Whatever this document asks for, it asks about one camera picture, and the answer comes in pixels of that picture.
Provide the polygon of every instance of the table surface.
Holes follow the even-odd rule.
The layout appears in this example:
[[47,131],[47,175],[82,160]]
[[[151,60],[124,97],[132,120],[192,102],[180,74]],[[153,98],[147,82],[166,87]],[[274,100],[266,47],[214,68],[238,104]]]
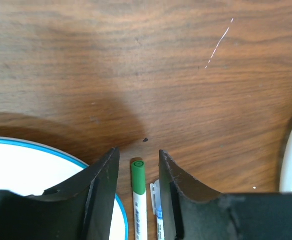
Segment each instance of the table surface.
[[218,191],[272,192],[291,126],[292,0],[0,0],[0,136],[89,164],[119,146],[129,239],[131,158],[147,184],[165,149]]

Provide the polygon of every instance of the dark spot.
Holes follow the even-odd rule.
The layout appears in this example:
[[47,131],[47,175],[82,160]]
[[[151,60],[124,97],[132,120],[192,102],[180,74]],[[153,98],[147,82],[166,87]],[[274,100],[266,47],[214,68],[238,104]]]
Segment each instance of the dark spot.
[[11,69],[11,67],[10,67],[8,64],[6,64],[6,63],[4,63],[4,66],[5,66],[7,69]]
[[140,46],[142,46],[142,44],[139,42],[139,39],[137,37],[135,37],[135,41],[137,44],[139,44]]

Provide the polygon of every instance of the white marker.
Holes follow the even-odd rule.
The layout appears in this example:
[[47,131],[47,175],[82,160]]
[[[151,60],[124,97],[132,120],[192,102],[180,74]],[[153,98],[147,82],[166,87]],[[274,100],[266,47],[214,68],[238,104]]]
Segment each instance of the white marker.
[[134,198],[135,239],[147,240],[147,195],[143,161],[138,160],[131,164],[131,180]]
[[160,184],[159,180],[154,184],[150,184],[152,212],[157,216],[157,238],[158,240],[165,240],[164,223],[162,220],[162,208],[160,199]]

